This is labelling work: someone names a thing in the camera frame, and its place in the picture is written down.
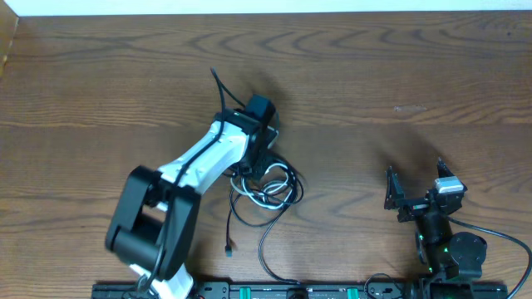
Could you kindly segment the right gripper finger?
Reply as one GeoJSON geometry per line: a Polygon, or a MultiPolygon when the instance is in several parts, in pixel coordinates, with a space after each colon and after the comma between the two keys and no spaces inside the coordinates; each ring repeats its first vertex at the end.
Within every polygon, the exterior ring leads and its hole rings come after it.
{"type": "Polygon", "coordinates": [[[438,173],[439,179],[454,176],[454,174],[450,171],[445,161],[441,157],[438,158],[436,167],[437,167],[437,173],[438,173]]]}
{"type": "Polygon", "coordinates": [[[384,209],[398,209],[404,202],[404,190],[398,181],[397,174],[390,166],[386,171],[387,192],[384,202],[384,209]]]}

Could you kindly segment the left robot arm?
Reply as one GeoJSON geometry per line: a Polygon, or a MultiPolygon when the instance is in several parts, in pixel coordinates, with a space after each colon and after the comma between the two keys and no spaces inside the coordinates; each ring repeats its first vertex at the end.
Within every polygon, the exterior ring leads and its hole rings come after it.
{"type": "Polygon", "coordinates": [[[135,290],[159,298],[186,298],[194,280],[186,271],[202,195],[228,168],[260,179],[265,155],[278,137],[270,126],[272,101],[254,95],[243,109],[222,109],[208,133],[178,159],[157,170],[138,166],[127,177],[106,234],[106,249],[137,272],[135,290]]]}

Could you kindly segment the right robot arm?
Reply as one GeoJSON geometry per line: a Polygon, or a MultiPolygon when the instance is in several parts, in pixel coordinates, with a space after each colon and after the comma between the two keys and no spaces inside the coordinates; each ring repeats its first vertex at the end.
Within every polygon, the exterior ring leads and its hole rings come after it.
{"type": "Polygon", "coordinates": [[[450,215],[462,208],[467,187],[447,167],[437,162],[437,178],[425,194],[409,199],[392,168],[386,171],[384,209],[397,211],[397,221],[416,225],[416,247],[429,273],[420,277],[419,288],[433,283],[469,283],[482,276],[486,241],[468,232],[455,233],[450,215]]]}

